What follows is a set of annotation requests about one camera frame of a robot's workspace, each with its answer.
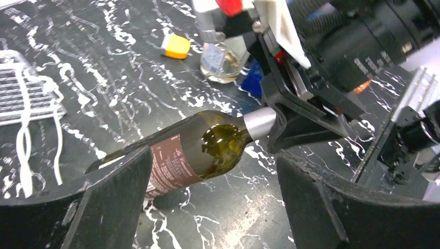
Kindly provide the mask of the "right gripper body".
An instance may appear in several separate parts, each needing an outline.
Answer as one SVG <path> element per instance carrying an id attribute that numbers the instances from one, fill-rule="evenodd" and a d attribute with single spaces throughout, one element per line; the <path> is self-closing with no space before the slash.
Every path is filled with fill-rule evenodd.
<path id="1" fill-rule="evenodd" d="M 270 51 L 273 44 L 269 33 L 257 33 L 255 41 L 248 46 L 263 71 L 260 84 L 266 105 L 282 105 L 284 115 L 298 113 L 310 119 L 344 115 L 354 120 L 365 113 L 360 99 L 333 84 L 326 73 L 318 70 L 317 64 L 305 69 L 282 48 L 278 51 L 284 57 L 278 62 Z"/>

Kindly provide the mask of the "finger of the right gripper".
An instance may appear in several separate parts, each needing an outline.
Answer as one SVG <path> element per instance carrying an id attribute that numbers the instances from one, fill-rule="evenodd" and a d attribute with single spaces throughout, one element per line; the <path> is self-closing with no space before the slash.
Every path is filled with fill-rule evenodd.
<path id="1" fill-rule="evenodd" d="M 278 103 L 270 106 L 277 114 L 267 138 L 267 151 L 272 154 L 298 145 L 338 140 L 348 136 L 343 123 L 334 115 L 322 118 L 309 111 L 299 113 Z"/>

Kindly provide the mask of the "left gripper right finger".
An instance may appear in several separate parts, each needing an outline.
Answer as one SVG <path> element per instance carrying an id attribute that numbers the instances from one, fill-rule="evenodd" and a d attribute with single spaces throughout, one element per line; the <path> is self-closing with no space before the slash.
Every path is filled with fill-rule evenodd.
<path id="1" fill-rule="evenodd" d="M 439 204 L 352 183 L 287 151 L 278 181 L 297 248 L 439 248 Z"/>

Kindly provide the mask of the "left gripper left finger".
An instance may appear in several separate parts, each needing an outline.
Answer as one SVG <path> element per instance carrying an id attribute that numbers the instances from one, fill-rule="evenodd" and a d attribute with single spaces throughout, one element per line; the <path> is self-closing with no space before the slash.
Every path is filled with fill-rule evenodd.
<path id="1" fill-rule="evenodd" d="M 1 201 L 1 248 L 130 248 L 152 168 L 148 147 L 51 191 Z"/>

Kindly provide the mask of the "blue liquor bottle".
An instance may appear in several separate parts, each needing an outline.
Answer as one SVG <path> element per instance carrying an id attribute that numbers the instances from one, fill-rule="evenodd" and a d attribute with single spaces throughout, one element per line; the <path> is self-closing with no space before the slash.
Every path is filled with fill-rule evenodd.
<path id="1" fill-rule="evenodd" d="M 260 86 L 260 81 L 262 80 L 262 77 L 262 69 L 258 62 L 254 60 L 250 66 L 248 74 L 242 81 L 241 88 L 256 97 L 261 98 L 262 88 Z"/>

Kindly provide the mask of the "clear round glass bottle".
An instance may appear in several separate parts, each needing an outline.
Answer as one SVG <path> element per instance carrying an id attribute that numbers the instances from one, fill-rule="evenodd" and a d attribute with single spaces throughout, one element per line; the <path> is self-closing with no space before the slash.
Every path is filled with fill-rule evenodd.
<path id="1" fill-rule="evenodd" d="M 228 84 L 239 76 L 250 54 L 242 36 L 227 38 L 223 31 L 227 16 L 216 1 L 191 2 L 196 28 L 203 41 L 200 70 L 212 82 Z"/>

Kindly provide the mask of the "dark silver-capped wine bottle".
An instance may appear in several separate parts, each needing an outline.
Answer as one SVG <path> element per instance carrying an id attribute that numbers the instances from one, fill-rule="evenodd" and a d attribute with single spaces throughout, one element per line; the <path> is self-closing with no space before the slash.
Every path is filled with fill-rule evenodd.
<path id="1" fill-rule="evenodd" d="M 201 111 L 105 156 L 86 171 L 103 168 L 148 146 L 153 161 L 145 197 L 163 196 L 232 170 L 249 143 L 269 135 L 276 118 L 270 107 L 241 117 Z"/>

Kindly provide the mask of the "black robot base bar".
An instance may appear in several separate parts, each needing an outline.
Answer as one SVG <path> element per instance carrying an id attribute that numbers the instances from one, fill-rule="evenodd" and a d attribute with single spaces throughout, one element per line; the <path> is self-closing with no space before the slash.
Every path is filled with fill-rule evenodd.
<path id="1" fill-rule="evenodd" d="M 396 111 L 368 149 L 351 181 L 369 189 L 420 200 L 439 198 L 439 101 L 415 113 Z"/>

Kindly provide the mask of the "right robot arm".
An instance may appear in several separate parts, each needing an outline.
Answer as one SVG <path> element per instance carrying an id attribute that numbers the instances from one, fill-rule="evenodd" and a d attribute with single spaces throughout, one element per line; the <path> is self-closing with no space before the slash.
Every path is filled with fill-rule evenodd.
<path id="1" fill-rule="evenodd" d="M 265 136 L 270 153 L 346 137 L 346 124 L 365 113 L 355 89 L 439 37 L 439 1 L 333 1 L 335 12 L 308 18 L 323 4 L 284 7 L 309 66 L 275 40 L 273 28 L 249 45 L 263 71 L 263 104 L 277 114 Z"/>

